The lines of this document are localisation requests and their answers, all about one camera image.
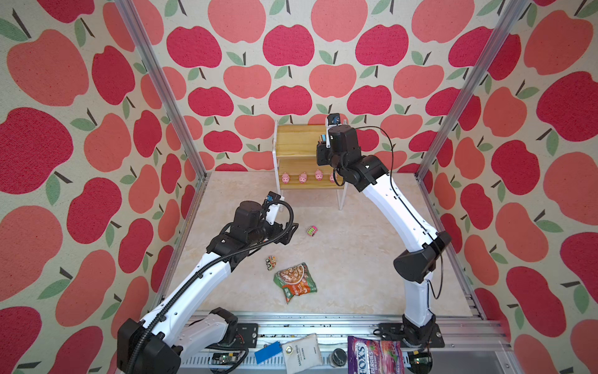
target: apple-patterned wall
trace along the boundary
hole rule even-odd
[[[353,126],[381,126],[396,143],[395,170],[414,172],[498,21],[499,7],[488,12],[486,2],[151,0],[149,7],[164,23],[154,52],[171,84],[167,71],[183,77],[187,89],[173,92],[207,170],[272,170],[275,120],[323,124],[339,112]],[[144,24],[151,34],[151,22]],[[512,68],[496,66],[492,75],[503,79]],[[148,103],[156,96],[153,87],[143,93]],[[480,115],[474,98],[464,126]],[[390,167],[386,137],[377,129],[358,134],[364,152]]]
[[[2,1],[0,50],[0,373],[114,373],[196,174],[113,2]]]
[[[503,46],[521,48],[474,92],[479,120],[431,167],[467,280],[526,374],[598,373],[597,11],[529,2]],[[498,81],[494,65],[514,69]]]

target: snack bag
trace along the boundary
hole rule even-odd
[[[404,374],[400,342],[349,336],[349,374]]]
[[[282,288],[282,291],[285,293],[287,304],[291,301],[293,296],[318,292],[316,283],[309,274],[305,262],[274,274],[274,283]]]

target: blue rectangular object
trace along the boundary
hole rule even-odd
[[[268,360],[270,357],[274,357],[275,355],[277,355],[278,353],[281,353],[281,352],[282,352],[282,347],[280,345],[280,342],[274,342],[274,343],[270,344],[269,346],[257,351],[255,353],[255,359],[258,364],[261,364],[262,362]]]

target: wall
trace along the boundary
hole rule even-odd
[[[431,167],[465,274],[527,374],[598,372],[596,10],[531,3],[504,45],[521,53],[493,63],[515,69],[478,86],[480,120]]]
[[[271,170],[275,120],[323,124],[332,111],[384,128],[395,169],[414,172],[499,18],[485,0],[152,3],[155,53],[187,80],[175,96],[207,170]],[[479,115],[473,100],[464,121]],[[359,137],[390,167],[379,130]]]
[[[113,2],[4,1],[0,18],[0,373],[112,373],[196,177]]]

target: foxs berries bag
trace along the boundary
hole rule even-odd
[[[400,342],[349,336],[349,374],[404,374]]]

